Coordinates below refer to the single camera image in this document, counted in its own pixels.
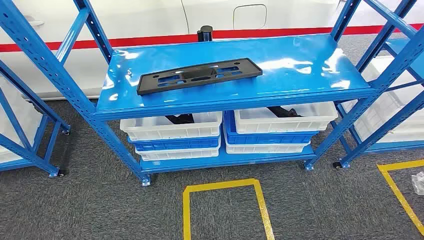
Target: gray carpet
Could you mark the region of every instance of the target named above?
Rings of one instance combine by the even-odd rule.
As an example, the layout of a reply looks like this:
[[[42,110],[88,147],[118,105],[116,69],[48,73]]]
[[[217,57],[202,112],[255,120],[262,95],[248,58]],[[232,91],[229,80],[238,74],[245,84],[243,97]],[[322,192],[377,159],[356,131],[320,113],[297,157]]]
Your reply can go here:
[[[340,44],[357,62],[362,53],[356,49],[372,37],[344,37]],[[51,157],[69,173],[48,178],[35,167],[1,172],[0,239],[180,240],[185,186],[247,178],[260,181],[277,240],[423,239],[376,167],[423,159],[422,149],[363,155],[350,169],[335,170],[331,163],[345,155],[337,143],[310,172],[300,161],[219,167],[155,174],[151,186],[141,187],[69,103],[48,104],[71,124],[71,134],[58,137]],[[110,126],[125,143],[119,122]],[[47,142],[45,136],[41,154]],[[424,221],[424,196],[411,184],[411,174],[420,171],[424,167],[390,174]],[[191,193],[190,209],[193,240],[266,239],[252,186]]]

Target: shelf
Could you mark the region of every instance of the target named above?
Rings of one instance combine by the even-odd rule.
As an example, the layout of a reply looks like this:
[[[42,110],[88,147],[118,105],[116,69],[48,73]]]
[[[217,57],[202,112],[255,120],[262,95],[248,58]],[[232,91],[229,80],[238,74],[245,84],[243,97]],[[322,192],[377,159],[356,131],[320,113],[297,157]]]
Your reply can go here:
[[[340,116],[343,118],[346,115],[345,110],[343,109],[341,104],[336,105],[336,109]],[[352,135],[353,139],[355,140],[356,144],[359,145],[362,143],[361,138],[359,137],[355,125],[352,125],[352,127],[349,128],[349,132]],[[350,148],[347,146],[347,142],[344,139],[344,137],[341,138],[342,146],[346,150],[346,152],[350,152]],[[377,142],[374,143],[371,147],[369,147],[367,150],[365,150],[365,153],[383,153],[383,152],[390,152],[390,151],[399,151],[399,150],[406,150],[406,149],[417,149],[417,148],[423,148],[424,147],[424,140],[422,141],[398,141],[398,142]]]
[[[299,153],[228,154],[226,152],[225,139],[222,136],[218,156],[162,161],[143,161],[140,158],[140,165],[143,168],[143,173],[154,174],[191,169],[307,160],[315,156],[311,145],[305,146],[303,151]]]
[[[32,146],[32,149],[34,150],[34,152],[37,152],[40,147],[40,143],[43,138],[48,122],[49,122],[49,117],[47,115],[43,115],[41,118],[40,125],[34,137],[34,144]],[[0,163],[0,172],[12,170],[12,169],[26,168],[31,166],[34,166],[34,164],[26,159],[7,161],[7,162]]]
[[[385,42],[384,49],[387,50],[394,57],[398,55],[402,49],[409,42],[409,38],[396,38],[389,39]],[[420,54],[420,56],[413,61],[413,63],[408,68],[408,72],[417,80],[424,79],[424,54]]]
[[[142,74],[250,58],[244,78],[137,95]],[[329,34],[122,48],[113,51],[94,115],[102,121],[364,98],[375,90]]]

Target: yellow floor tape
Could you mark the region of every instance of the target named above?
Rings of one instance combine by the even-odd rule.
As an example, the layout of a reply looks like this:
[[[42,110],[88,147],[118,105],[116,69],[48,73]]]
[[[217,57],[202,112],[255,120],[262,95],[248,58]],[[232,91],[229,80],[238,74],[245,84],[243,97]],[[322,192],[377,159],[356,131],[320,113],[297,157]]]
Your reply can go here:
[[[268,215],[267,206],[265,205],[261,184],[259,183],[259,180],[253,178],[187,186],[182,193],[182,220],[184,240],[192,239],[190,226],[190,193],[250,185],[254,186],[257,203],[259,204],[260,215],[262,216],[263,226],[265,227],[266,239],[274,240],[273,228],[271,227],[271,221]]]
[[[417,215],[415,215],[411,206],[408,204],[404,195],[401,193],[398,186],[393,181],[393,178],[389,174],[389,171],[393,171],[393,170],[416,168],[416,167],[422,167],[422,166],[424,166],[424,159],[423,160],[416,160],[416,161],[392,163],[392,164],[386,164],[386,165],[378,165],[377,164],[378,169],[380,170],[384,179],[387,181],[387,183],[390,186],[391,190],[393,191],[394,195],[397,197],[400,204],[405,209],[406,213],[408,214],[408,216],[410,217],[412,222],[415,224],[418,231],[424,236],[424,226],[423,226],[423,224],[418,219]]]

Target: plastic crate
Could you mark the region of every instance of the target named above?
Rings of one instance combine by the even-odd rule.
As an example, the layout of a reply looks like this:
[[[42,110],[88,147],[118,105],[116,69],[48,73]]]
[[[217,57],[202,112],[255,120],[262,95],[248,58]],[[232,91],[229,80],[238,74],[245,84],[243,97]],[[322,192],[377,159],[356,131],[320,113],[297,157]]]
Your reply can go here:
[[[128,142],[135,145],[137,151],[159,151],[159,150],[175,150],[175,149],[205,149],[218,147],[218,136],[194,137],[194,138],[178,138],[164,140],[145,140]]]
[[[366,140],[377,129],[370,127],[368,124],[371,120],[367,114],[363,114],[354,124],[355,130],[361,141]],[[409,142],[409,141],[424,141],[424,134],[419,131],[390,131],[377,143],[392,143],[392,142]]]
[[[224,131],[228,144],[306,144],[319,131],[271,132],[239,134],[234,111],[224,111]]]
[[[161,161],[161,160],[174,160],[174,159],[195,159],[216,157],[219,154],[221,146],[221,138],[218,138],[217,147],[207,148],[188,148],[188,149],[171,149],[159,151],[137,151],[135,153],[141,156],[143,161]]]
[[[393,59],[394,58],[392,56],[378,56],[374,58],[365,68],[362,76],[367,82],[376,79]],[[413,81],[415,81],[414,77],[409,72],[404,71],[391,85],[391,87]],[[365,139],[369,137],[422,91],[424,91],[423,86],[414,85],[396,89],[394,91],[384,92],[354,123],[355,128],[357,129],[356,131],[361,139],[362,137]],[[343,102],[341,105],[346,112],[349,112],[357,102],[357,100],[352,100]],[[415,112],[413,115],[408,117],[408,119],[390,131],[392,135],[389,136],[387,134],[387,136],[379,142],[422,140],[423,138],[420,138],[419,134],[424,136],[423,118],[424,110]]]
[[[268,108],[234,110],[238,134],[323,131],[338,117],[333,102],[315,102],[281,106],[295,109],[302,117],[277,117]]]
[[[40,126],[41,119],[43,115],[39,113],[34,105],[30,102],[25,101],[22,98],[21,92],[13,86],[8,80],[3,77],[0,77],[0,88],[3,91],[6,99],[13,110],[20,126],[22,127],[23,132],[25,133],[29,143],[34,144],[34,137],[36,135],[37,129]],[[0,105],[0,133],[5,137],[9,138],[13,142],[24,146],[21,142],[18,134],[16,133],[9,117],[3,109],[3,106]],[[7,148],[0,146],[0,153],[5,153],[0,156],[0,161],[9,162],[22,157],[10,152]]]
[[[120,129],[131,141],[216,137],[220,134],[222,111],[193,113],[194,123],[173,124],[165,116],[123,119]]]
[[[229,144],[227,131],[224,131],[225,150],[228,154],[288,154],[301,153],[308,143],[280,144]]]

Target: red stripe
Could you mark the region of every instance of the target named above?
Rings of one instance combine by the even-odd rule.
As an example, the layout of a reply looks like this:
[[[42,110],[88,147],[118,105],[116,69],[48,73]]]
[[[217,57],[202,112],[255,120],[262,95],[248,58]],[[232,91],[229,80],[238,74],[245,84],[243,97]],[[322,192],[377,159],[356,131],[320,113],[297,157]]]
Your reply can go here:
[[[424,23],[411,24],[415,29],[420,29]],[[344,35],[356,34],[377,34],[382,25],[374,26],[348,26],[344,31]],[[282,29],[255,29],[255,30],[214,30],[213,37],[216,39],[233,39],[233,38],[263,38],[278,37],[290,35],[306,35],[306,34],[325,34],[330,33],[332,27],[313,27],[313,28],[282,28]],[[142,45],[158,45],[158,44],[179,44],[197,42],[196,34],[187,35],[170,35],[170,36],[146,36],[146,37],[129,37],[109,39],[112,47],[128,47]],[[62,42],[46,42],[51,50],[59,49]],[[77,41],[73,49],[93,49],[97,48],[94,40]],[[0,44],[0,52],[20,52],[21,49],[16,44]]]

